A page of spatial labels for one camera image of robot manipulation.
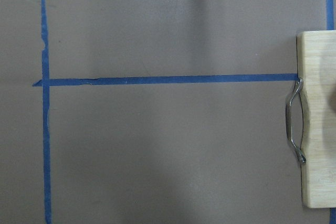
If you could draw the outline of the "wooden cutting board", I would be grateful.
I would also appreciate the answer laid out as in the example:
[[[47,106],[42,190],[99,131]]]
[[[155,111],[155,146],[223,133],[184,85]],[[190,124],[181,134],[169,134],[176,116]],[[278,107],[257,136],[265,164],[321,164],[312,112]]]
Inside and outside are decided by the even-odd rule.
[[[305,31],[297,37],[303,115],[302,202],[335,207],[335,30]]]

